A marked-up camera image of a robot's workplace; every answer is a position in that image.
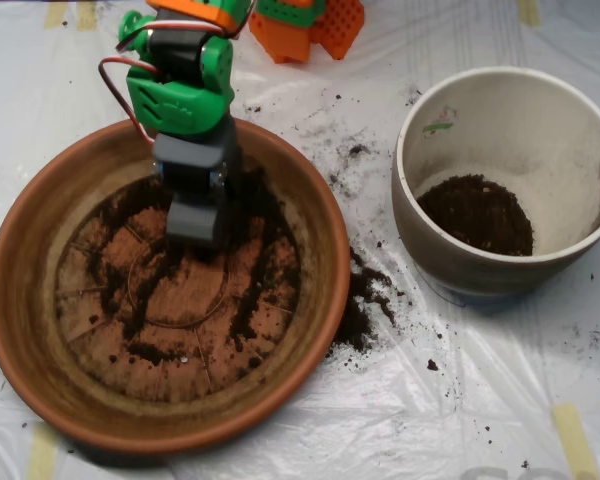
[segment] plastic sheet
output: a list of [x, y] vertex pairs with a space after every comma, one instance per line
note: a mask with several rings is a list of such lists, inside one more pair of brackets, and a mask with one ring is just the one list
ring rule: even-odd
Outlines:
[[[99, 467], [58, 439], [47, 477], [35, 476], [41, 421], [0, 371], [0, 479], [558, 479], [569, 467], [550, 409], [563, 402], [576, 404], [600, 468], [600, 244], [535, 292], [465, 305], [418, 273], [392, 217], [393, 149], [418, 91], [462, 69], [513, 64], [600, 105], [600, 0], [540, 1], [539, 17], [535, 5], [368, 0], [341, 62], [316, 48], [308, 65], [276, 66], [245, 32], [234, 115], [281, 135], [330, 181], [352, 245], [406, 292], [390, 292], [399, 328], [372, 306], [377, 340], [365, 355], [337, 348], [262, 425], [148, 471]], [[149, 11], [0, 2], [0, 223], [46, 162], [124, 118], [96, 66], [129, 8]], [[123, 88], [125, 69], [111, 70]], [[365, 149], [351, 156], [356, 145]]]

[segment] orange 3d-printed part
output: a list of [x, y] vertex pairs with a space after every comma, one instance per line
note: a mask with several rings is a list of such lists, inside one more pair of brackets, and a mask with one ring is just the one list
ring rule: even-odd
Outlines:
[[249, 28], [275, 63], [306, 62], [311, 42], [309, 29], [253, 13]]
[[[313, 0], [284, 0], [307, 8]], [[254, 13], [251, 32], [275, 63], [306, 62], [310, 44], [319, 43], [334, 60], [342, 60], [364, 25], [360, 0], [327, 0], [325, 14], [313, 26], [301, 28]]]
[[360, 0], [327, 0], [324, 17], [311, 27], [311, 41], [322, 45], [334, 60], [342, 60], [363, 25]]
[[238, 28], [237, 22], [226, 11], [213, 5], [192, 2], [191, 0], [147, 0], [153, 8], [168, 8], [175, 12], [191, 15], [201, 20], [207, 20], [227, 32], [235, 32]]

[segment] red wire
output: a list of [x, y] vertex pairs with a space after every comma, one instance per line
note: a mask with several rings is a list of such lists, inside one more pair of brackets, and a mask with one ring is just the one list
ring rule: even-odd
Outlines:
[[147, 131], [144, 129], [142, 124], [140, 122], [138, 122], [138, 119], [136, 118], [135, 113], [133, 113], [133, 109], [129, 106], [127, 101], [120, 94], [120, 92], [118, 91], [116, 86], [113, 84], [113, 82], [109, 78], [109, 75], [107, 75], [107, 72], [104, 69], [104, 65], [106, 63], [124, 63], [126, 65], [132, 65], [135, 67], [144, 68], [145, 70], [147, 70], [151, 73], [155, 73], [155, 74], [159, 73], [158, 69], [149, 63], [142, 62], [140, 60], [134, 60], [132, 58], [125, 58], [125, 57], [106, 57], [106, 58], [103, 58], [100, 61], [100, 64], [98, 65], [98, 71], [100, 72], [100, 76], [102, 77], [102, 80], [104, 80], [104, 83], [109, 88], [109, 91], [111, 92], [111, 94], [115, 97], [115, 99], [118, 101], [118, 103], [124, 109], [124, 111], [127, 113], [127, 115], [129, 115], [129, 118], [133, 122], [133, 125], [136, 127], [138, 132], [140, 132], [140, 134], [144, 137], [144, 139], [149, 144], [153, 145], [155, 140], [147, 134]]

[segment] terracotta saucer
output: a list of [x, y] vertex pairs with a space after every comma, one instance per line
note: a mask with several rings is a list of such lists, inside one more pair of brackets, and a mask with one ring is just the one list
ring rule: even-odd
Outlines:
[[220, 254], [164, 237], [170, 196], [130, 122], [50, 162], [0, 229], [0, 366], [61, 432], [158, 454], [228, 439], [320, 363], [349, 285], [338, 205], [282, 139], [238, 122], [247, 163]]

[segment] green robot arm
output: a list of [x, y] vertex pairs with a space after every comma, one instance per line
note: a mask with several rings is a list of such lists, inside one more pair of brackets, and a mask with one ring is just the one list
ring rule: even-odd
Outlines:
[[[154, 17], [128, 12], [120, 25], [119, 36], [153, 21]], [[130, 48], [144, 61], [151, 60], [148, 32], [140, 33]], [[203, 88], [183, 81], [160, 83], [153, 73], [132, 67], [127, 87], [138, 121], [145, 127], [177, 135], [199, 135], [212, 130], [229, 111], [234, 98], [231, 88], [233, 46], [226, 38], [213, 36], [200, 55]]]

